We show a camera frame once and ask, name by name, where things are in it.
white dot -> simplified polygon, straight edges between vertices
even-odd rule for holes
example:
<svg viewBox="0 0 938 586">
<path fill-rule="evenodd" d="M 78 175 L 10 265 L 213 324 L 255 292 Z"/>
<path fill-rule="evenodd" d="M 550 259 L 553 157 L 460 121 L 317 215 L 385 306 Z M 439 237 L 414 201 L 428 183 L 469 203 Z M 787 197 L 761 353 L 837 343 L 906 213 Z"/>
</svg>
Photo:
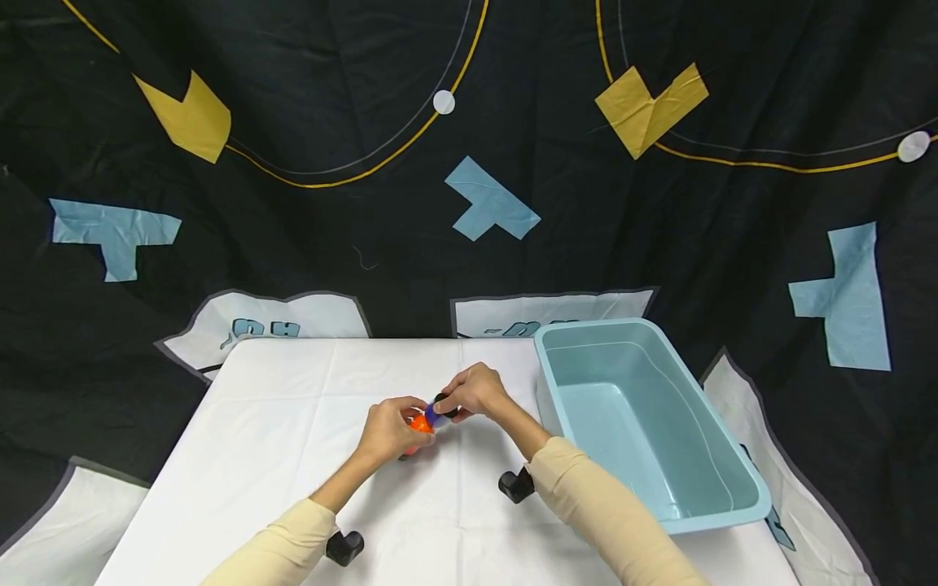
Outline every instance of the white dot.
<svg viewBox="0 0 938 586">
<path fill-rule="evenodd" d="M 899 160 L 903 163 L 911 163 L 914 160 L 922 158 L 925 151 L 929 150 L 931 136 L 925 130 L 913 132 L 899 142 Z"/>
<path fill-rule="evenodd" d="M 456 98 L 453 97 L 452 92 L 441 89 L 433 95 L 433 108 L 440 114 L 447 115 L 451 113 L 455 107 Z"/>
</svg>

yellow chevron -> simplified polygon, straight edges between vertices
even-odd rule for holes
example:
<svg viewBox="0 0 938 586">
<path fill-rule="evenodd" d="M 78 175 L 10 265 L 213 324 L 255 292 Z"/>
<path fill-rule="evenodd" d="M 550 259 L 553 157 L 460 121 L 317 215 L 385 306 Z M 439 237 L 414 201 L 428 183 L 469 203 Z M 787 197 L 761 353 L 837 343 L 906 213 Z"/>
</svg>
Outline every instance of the yellow chevron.
<svg viewBox="0 0 938 586">
<path fill-rule="evenodd" d="M 171 141 L 210 163 L 219 159 L 232 129 L 232 113 L 195 71 L 182 101 L 167 96 L 136 75 L 133 79 Z"/>
<path fill-rule="evenodd" d="M 638 69 L 631 67 L 596 97 L 596 104 L 632 158 L 638 158 L 709 95 L 696 64 L 691 63 L 657 98 L 651 97 Z"/>
</svg>

light blue plastic bin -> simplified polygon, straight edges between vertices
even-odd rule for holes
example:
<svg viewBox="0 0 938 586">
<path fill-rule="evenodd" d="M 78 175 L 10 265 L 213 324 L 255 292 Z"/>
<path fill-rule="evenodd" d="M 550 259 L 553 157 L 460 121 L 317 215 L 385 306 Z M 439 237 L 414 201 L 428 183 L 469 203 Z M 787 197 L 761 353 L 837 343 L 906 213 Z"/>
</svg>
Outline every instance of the light blue plastic bin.
<svg viewBox="0 0 938 586">
<path fill-rule="evenodd" d="M 537 407 L 638 495 L 670 534 L 765 518 L 765 481 L 664 332 L 642 319 L 556 323 L 535 334 Z"/>
</svg>

white tablecloth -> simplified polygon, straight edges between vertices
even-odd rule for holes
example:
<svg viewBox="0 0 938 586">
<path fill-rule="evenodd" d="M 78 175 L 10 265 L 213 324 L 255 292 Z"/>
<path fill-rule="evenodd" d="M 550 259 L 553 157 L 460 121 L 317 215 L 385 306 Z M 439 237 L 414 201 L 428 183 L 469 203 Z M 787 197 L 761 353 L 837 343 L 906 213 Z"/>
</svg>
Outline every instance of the white tablecloth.
<svg viewBox="0 0 938 586">
<path fill-rule="evenodd" d="M 101 574 L 98 586 L 190 586 L 326 480 L 382 398 L 430 400 L 477 361 L 537 414 L 529 339 L 253 339 L 234 349 Z M 497 488 L 522 457 L 483 417 L 392 462 L 339 514 L 365 550 L 347 568 L 323 558 L 308 584 L 410 586 L 617 583 L 596 553 L 534 495 Z M 796 586 L 762 522 L 677 536 L 715 586 Z"/>
</svg>

light blue tetromino shape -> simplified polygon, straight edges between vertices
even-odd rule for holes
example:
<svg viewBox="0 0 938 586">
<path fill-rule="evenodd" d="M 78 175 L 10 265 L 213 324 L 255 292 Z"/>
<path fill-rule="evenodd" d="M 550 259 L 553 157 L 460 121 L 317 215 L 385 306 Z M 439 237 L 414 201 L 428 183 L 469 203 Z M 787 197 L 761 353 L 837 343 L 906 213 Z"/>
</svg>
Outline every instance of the light blue tetromino shape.
<svg viewBox="0 0 938 586">
<path fill-rule="evenodd" d="M 789 283 L 794 315 L 824 318 L 832 367 L 892 370 L 876 274 L 876 222 L 827 233 L 834 277 Z"/>
<path fill-rule="evenodd" d="M 469 157 L 449 174 L 446 184 L 472 203 L 453 228 L 473 242 L 496 224 L 521 240 L 540 222 L 540 216 Z"/>
<path fill-rule="evenodd" d="M 165 214 L 99 203 L 50 199 L 53 242 L 97 244 L 108 282 L 137 279 L 137 247 L 172 244 L 182 221 Z"/>
</svg>

